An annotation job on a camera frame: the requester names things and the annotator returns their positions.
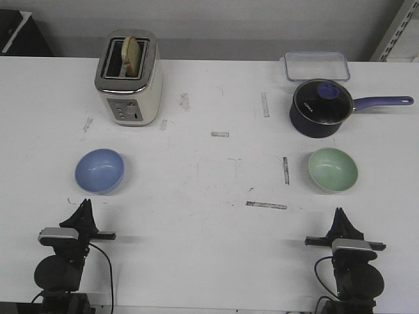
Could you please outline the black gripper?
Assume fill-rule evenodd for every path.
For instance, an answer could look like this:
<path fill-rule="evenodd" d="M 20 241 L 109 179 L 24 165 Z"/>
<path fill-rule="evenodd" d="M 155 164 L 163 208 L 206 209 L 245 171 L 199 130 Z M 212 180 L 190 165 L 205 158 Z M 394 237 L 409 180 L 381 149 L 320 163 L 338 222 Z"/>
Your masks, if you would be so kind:
<path fill-rule="evenodd" d="M 116 233 L 100 232 L 97 229 L 90 199 L 84 199 L 78 209 L 67 220 L 59 223 L 59 226 L 75 229 L 79 233 L 79 239 L 75 243 L 54 246 L 54 252 L 64 258 L 86 258 L 92 240 L 116 240 Z"/>
<path fill-rule="evenodd" d="M 326 236 L 306 236 L 304 244 L 329 247 L 334 253 L 337 251 L 381 252 L 386 249 L 384 243 L 365 241 L 364 234 L 352 225 L 341 207 L 336 208 L 331 229 Z"/>

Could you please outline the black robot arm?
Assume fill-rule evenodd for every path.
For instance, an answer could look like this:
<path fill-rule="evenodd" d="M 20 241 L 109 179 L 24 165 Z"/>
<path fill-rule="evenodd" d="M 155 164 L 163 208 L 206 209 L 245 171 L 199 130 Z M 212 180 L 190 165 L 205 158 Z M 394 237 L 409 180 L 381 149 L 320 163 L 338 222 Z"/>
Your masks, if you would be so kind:
<path fill-rule="evenodd" d="M 35 284 L 42 289 L 40 313 L 95 313 L 87 294 L 79 293 L 86 257 L 93 240 L 112 241 L 114 232 L 97 229 L 92 202 L 85 199 L 77 210 L 58 227 L 43 228 L 38 242 L 52 247 L 54 254 L 44 258 L 34 272 Z"/>
<path fill-rule="evenodd" d="M 329 293 L 319 297 L 315 313 L 372 313 L 375 298 L 384 291 L 384 278 L 370 261 L 386 249 L 382 242 L 366 241 L 338 207 L 331 229 L 324 237 L 307 236 L 305 245 L 329 247 L 332 255 L 320 258 L 314 264 L 314 273 L 320 285 Z M 329 259 L 337 291 L 332 292 L 318 274 L 320 262 Z"/>

